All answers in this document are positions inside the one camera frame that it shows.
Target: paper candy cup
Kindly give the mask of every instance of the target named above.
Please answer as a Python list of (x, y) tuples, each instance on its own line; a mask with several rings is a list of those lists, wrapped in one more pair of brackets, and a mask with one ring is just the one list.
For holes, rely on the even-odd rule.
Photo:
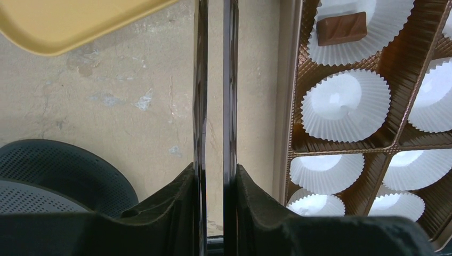
[(290, 179), (313, 193), (330, 195), (351, 186), (363, 168), (362, 154), (300, 156), (290, 163)]
[(389, 112), (390, 90), (375, 72), (333, 74), (303, 97), (302, 124), (315, 138), (355, 142), (375, 133)]
[(287, 205), (287, 208), (298, 215), (305, 217), (331, 217), (344, 216), (345, 205), (336, 196), (313, 194), (305, 189), (300, 189), (292, 196), (298, 195)]
[(402, 151), (392, 157), (383, 183), (395, 190), (427, 187), (452, 168), (452, 149)]
[(409, 192), (390, 193), (377, 196), (369, 216), (399, 216), (417, 221), (425, 210), (424, 201)]
[(423, 132), (452, 130), (451, 58), (432, 60), (422, 80), (408, 121)]
[(377, 197), (385, 196), (385, 195), (390, 195), (390, 194), (403, 193), (403, 192), (406, 192), (406, 191), (404, 191), (404, 190), (394, 190), (394, 189), (390, 189), (390, 188), (388, 188), (385, 184), (382, 184), (382, 185), (380, 186), (380, 188), (378, 189)]
[(452, 15), (449, 15), (447, 18), (442, 33), (444, 34), (444, 37), (452, 38)]
[[(313, 61), (323, 65), (345, 65), (361, 61), (394, 40), (411, 15), (414, 0), (321, 0), (308, 41)], [(367, 36), (356, 42), (318, 46), (317, 22), (329, 17), (366, 12)]]

